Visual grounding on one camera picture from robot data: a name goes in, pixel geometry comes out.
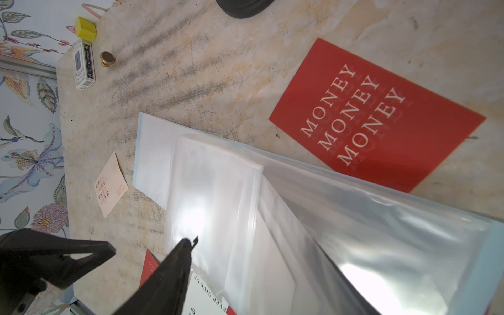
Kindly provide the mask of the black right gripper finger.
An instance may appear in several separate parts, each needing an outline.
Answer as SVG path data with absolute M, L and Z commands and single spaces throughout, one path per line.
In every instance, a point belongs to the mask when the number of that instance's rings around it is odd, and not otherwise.
M 192 250 L 198 244 L 182 239 L 146 282 L 116 314 L 181 315 L 190 282 Z

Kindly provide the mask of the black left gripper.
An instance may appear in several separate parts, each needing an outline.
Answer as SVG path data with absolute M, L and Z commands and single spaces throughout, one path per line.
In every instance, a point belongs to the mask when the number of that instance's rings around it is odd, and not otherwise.
M 1 315 L 24 315 L 52 285 L 66 289 L 116 254 L 107 241 L 72 240 L 20 229 L 1 236 L 1 262 L 25 274 L 1 274 Z

